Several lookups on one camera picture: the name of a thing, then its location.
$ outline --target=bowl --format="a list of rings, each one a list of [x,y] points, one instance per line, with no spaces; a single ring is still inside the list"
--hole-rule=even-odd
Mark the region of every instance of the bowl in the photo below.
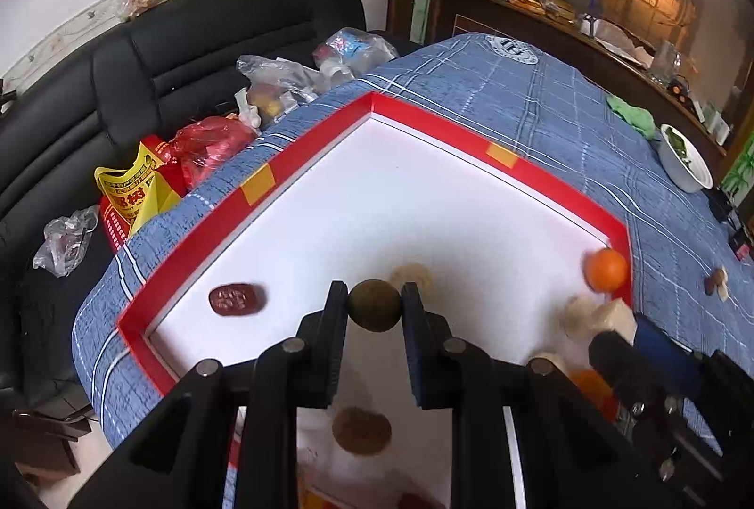
[[[691,160],[691,166],[686,166],[672,148],[672,145],[670,145],[667,134],[671,130],[683,139],[686,145],[687,158]],[[660,155],[660,162],[668,177],[672,179],[672,182],[689,194],[699,192],[702,188],[711,188],[713,180],[710,169],[706,166],[704,159],[691,141],[685,138],[678,129],[670,126],[670,124],[660,126],[660,132],[662,133],[662,141],[657,152]]]

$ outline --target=tablecloth logo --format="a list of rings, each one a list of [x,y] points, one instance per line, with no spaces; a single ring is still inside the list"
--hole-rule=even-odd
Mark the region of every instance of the tablecloth logo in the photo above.
[[[506,37],[493,37],[491,34],[487,35],[487,41],[498,56],[505,56],[525,65],[536,65],[539,62],[539,58],[526,43]]]

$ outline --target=black leather sofa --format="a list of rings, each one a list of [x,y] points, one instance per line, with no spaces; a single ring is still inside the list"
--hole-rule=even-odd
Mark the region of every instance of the black leather sofa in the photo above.
[[[51,219],[99,201],[97,166],[127,167],[138,141],[235,107],[241,54],[312,66],[361,0],[169,0],[60,62],[0,119],[0,409],[64,418],[88,405],[73,365],[78,307],[112,260],[96,230],[62,279],[32,269]]]

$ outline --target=sofa backrest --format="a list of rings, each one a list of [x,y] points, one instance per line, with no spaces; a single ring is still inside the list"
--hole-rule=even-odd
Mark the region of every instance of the sofa backrest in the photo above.
[[[97,166],[127,168],[138,141],[168,140],[231,111],[242,54],[313,66],[361,0],[169,0],[86,43],[0,119],[0,273],[27,267],[51,219],[95,204]]]

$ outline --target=green cloth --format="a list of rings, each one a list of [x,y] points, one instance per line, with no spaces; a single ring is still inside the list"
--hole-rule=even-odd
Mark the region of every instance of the green cloth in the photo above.
[[[629,105],[622,98],[615,94],[608,94],[608,105],[616,114],[621,116],[624,121],[628,122],[636,130],[642,133],[645,139],[651,140],[655,136],[655,119],[646,109]]]

